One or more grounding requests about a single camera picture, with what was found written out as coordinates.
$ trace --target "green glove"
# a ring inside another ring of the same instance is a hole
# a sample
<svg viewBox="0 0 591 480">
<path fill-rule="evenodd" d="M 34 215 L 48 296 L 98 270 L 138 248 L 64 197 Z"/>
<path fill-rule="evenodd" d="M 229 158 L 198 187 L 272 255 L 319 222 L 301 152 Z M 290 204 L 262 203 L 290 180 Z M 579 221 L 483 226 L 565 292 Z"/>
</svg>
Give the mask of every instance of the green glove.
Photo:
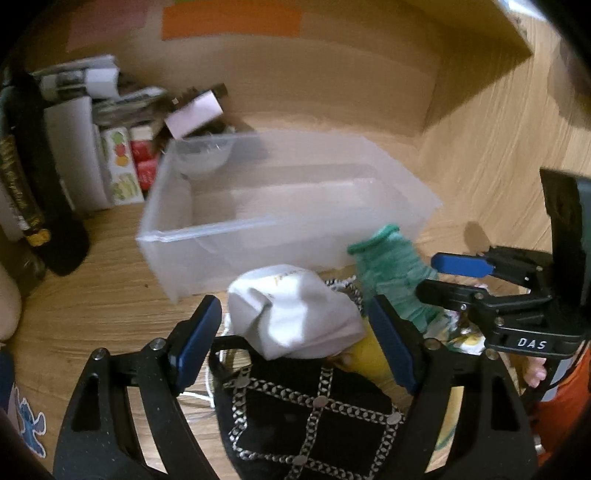
<svg viewBox="0 0 591 480">
<path fill-rule="evenodd" d="M 397 225 L 386 225 L 366 242 L 350 245 L 347 253 L 357 263 L 366 305 L 376 295 L 386 295 L 400 318 L 424 333 L 443 309 L 418 301 L 414 291 L 437 271 L 425 265 L 413 243 L 404 238 Z"/>
</svg>

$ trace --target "black bag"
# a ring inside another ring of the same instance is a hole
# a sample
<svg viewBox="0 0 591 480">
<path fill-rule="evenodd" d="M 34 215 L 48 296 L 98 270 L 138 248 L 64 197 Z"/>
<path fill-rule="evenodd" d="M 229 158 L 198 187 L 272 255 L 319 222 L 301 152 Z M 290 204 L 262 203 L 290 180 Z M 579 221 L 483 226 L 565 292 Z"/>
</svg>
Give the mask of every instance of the black bag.
<svg viewBox="0 0 591 480">
<path fill-rule="evenodd" d="M 229 372 L 217 356 L 229 349 L 247 350 L 251 364 Z M 223 445 L 243 480 L 371 480 L 404 423 L 373 383 L 324 360 L 266 361 L 225 336 L 209 366 Z"/>
</svg>

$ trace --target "pink paper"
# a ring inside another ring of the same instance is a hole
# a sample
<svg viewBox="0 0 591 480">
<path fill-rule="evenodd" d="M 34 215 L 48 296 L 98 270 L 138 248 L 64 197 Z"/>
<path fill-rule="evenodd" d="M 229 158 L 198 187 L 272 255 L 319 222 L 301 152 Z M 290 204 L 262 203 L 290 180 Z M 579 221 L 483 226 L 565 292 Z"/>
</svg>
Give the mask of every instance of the pink paper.
<svg viewBox="0 0 591 480">
<path fill-rule="evenodd" d="M 110 40 L 134 28 L 142 28 L 148 0 L 92 0 L 72 12 L 66 51 Z"/>
</svg>

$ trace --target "transparent plastic bin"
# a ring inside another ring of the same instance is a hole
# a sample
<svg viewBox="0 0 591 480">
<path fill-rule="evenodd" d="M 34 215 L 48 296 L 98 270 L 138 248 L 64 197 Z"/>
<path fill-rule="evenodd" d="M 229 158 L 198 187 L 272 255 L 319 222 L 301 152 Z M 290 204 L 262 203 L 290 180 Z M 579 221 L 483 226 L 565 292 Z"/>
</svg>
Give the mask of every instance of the transparent plastic bin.
<svg viewBox="0 0 591 480">
<path fill-rule="evenodd" d="M 172 301 L 254 268 L 353 264 L 347 246 L 396 223 L 414 239 L 437 196 L 364 137 L 275 130 L 172 141 L 137 241 Z"/>
</svg>

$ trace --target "blue cartoon sticker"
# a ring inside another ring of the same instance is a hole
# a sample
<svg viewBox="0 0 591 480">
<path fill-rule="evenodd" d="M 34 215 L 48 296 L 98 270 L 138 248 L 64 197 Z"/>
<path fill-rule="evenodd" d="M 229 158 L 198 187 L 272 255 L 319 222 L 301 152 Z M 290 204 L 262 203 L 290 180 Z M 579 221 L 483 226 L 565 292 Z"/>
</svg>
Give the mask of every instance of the blue cartoon sticker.
<svg viewBox="0 0 591 480">
<path fill-rule="evenodd" d="M 45 435 L 47 431 L 45 414 L 39 412 L 39 415 L 35 418 L 28 400 L 24 397 L 20 398 L 18 388 L 16 389 L 16 398 L 18 400 L 18 414 L 22 423 L 21 436 L 35 455 L 45 458 L 45 447 L 37 439 L 38 436 Z"/>
</svg>

